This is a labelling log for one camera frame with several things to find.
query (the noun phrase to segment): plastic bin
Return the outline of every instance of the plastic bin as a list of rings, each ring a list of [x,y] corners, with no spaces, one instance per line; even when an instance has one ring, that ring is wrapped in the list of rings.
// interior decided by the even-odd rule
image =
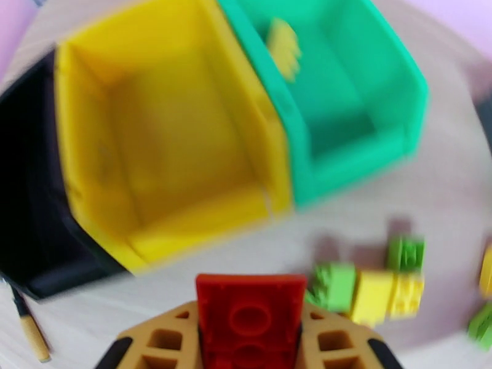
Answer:
[[[287,211],[285,132],[215,0],[150,0],[57,53],[79,224],[137,271]]]
[[[0,276],[43,299],[124,272],[71,216],[57,150],[54,53],[0,97]]]
[[[426,82],[369,0],[218,0],[284,124],[297,206],[412,153]],[[265,46],[273,18],[294,29],[287,83]]]

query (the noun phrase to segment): green building block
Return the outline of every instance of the green building block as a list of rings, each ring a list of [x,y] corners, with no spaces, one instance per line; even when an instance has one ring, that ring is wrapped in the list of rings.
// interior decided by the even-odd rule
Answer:
[[[489,351],[492,347],[492,303],[485,307],[472,319],[468,327],[470,338],[478,342],[478,345]]]
[[[426,243],[422,239],[395,237],[389,242],[386,267],[395,272],[421,272]]]
[[[314,268],[312,293],[306,301],[330,312],[348,312],[352,306],[357,272],[353,264],[323,264]]]

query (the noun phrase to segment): yellow storage bin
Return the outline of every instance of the yellow storage bin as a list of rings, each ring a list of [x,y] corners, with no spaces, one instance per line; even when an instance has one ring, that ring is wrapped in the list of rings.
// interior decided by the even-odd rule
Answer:
[[[290,209],[284,130],[215,0],[107,18],[55,80],[72,214],[127,269]]]

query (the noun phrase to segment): white table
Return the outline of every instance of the white table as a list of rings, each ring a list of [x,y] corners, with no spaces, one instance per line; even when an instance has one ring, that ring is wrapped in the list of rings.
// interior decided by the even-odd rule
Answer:
[[[128,0],[50,0],[22,44],[12,79],[55,40]],[[432,100],[418,155],[310,211],[259,228],[139,278],[89,285],[31,303],[52,361],[31,355],[14,304],[0,286],[2,369],[92,368],[122,330],[196,298],[200,272],[309,272],[314,261],[382,266],[388,232],[427,240],[426,292],[419,316],[378,328],[407,369],[492,367],[465,336],[483,301],[477,291],[485,237],[492,233],[492,157],[470,88],[492,67],[438,23],[397,0],[375,0],[421,65]]]

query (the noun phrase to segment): red building block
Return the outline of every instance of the red building block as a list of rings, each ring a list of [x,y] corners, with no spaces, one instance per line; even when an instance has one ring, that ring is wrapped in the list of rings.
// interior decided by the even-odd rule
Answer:
[[[293,369],[304,276],[196,279],[205,369]]]

